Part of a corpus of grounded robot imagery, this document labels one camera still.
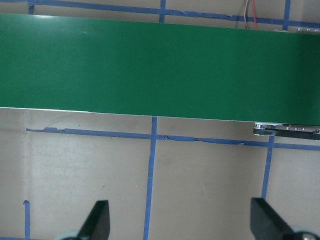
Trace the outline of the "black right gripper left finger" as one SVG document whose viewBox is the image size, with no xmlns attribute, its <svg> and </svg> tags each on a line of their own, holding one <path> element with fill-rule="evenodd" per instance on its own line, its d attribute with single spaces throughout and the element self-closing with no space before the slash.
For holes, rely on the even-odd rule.
<svg viewBox="0 0 320 240">
<path fill-rule="evenodd" d="M 108 200 L 98 200 L 80 228 L 77 238 L 80 240 L 107 240 L 109 235 L 109 202 Z"/>
</svg>

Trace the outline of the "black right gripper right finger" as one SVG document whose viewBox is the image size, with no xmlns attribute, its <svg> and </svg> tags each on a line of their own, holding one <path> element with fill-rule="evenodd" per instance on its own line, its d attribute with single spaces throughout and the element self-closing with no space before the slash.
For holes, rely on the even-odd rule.
<svg viewBox="0 0 320 240">
<path fill-rule="evenodd" d="M 256 240 L 302 239 L 263 198 L 250 200 L 250 230 Z"/>
</svg>

